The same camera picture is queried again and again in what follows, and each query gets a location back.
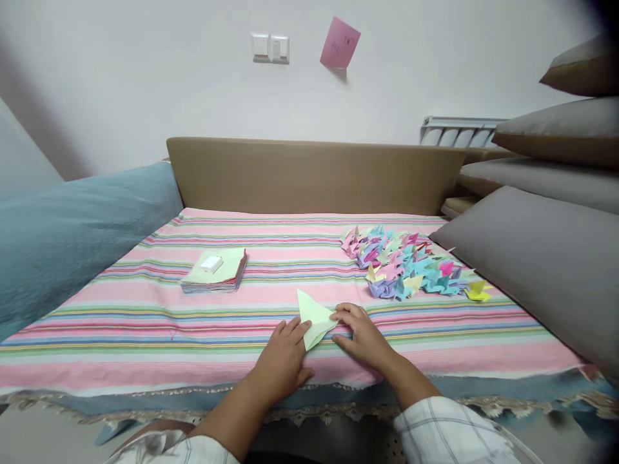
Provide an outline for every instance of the white radiator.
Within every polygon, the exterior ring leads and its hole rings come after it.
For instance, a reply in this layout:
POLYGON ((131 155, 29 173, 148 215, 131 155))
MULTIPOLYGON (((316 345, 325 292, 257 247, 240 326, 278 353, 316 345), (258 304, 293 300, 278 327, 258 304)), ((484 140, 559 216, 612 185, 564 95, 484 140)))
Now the white radiator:
POLYGON ((494 148, 496 125, 505 119, 426 116, 421 126, 421 145, 457 148, 494 148))

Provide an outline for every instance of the pink striped fabric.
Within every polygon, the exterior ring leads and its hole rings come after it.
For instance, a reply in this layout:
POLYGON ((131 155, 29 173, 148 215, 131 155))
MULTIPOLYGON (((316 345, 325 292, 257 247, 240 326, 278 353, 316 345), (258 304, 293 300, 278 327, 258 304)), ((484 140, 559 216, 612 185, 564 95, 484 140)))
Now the pink striped fabric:
MULTIPOLYGON (((0 394, 52 389, 81 396, 237 382, 273 328, 298 313, 297 289, 333 308, 363 305, 390 344, 428 374, 522 378, 584 362, 498 289, 480 304, 419 292, 375 300, 339 236, 359 225, 420 233, 444 220, 414 215, 250 215, 185 209, 56 311, 0 343, 0 394), (247 249, 236 293, 183 295, 204 250, 247 249)), ((314 383, 363 388, 380 379, 332 341, 306 357, 314 383)))

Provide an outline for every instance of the left hand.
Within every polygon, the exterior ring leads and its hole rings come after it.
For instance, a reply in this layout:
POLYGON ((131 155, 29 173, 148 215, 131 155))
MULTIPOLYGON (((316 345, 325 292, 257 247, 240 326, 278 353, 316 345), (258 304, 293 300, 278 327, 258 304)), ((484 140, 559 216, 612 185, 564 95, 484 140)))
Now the left hand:
POLYGON ((256 366, 245 378, 269 407, 293 394, 314 375, 313 369, 301 369, 305 357, 303 336, 311 327, 311 321, 300 322, 297 316, 288 323, 279 323, 256 366))

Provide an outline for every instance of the plaid sleeve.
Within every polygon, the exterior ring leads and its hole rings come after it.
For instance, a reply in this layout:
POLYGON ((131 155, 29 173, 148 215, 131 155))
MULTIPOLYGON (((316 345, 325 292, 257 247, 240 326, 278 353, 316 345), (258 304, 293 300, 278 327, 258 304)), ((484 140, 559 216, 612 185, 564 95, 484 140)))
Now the plaid sleeve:
POLYGON ((449 398, 422 400, 394 425, 409 463, 518 463, 511 442, 492 422, 449 398))
POLYGON ((180 430, 149 432, 119 450, 104 464, 239 464, 217 440, 185 439, 180 430))

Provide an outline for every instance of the light switch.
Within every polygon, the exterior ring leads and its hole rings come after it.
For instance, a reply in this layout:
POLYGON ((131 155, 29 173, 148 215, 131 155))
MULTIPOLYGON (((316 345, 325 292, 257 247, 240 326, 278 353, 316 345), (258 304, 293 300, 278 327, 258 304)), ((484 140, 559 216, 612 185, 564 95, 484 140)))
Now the light switch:
POLYGON ((288 37, 281 35, 271 36, 271 62, 278 64, 290 63, 290 42, 288 37))
POLYGON ((269 59, 269 35, 268 34, 252 34, 251 46, 253 51, 253 60, 257 63, 268 63, 269 59))

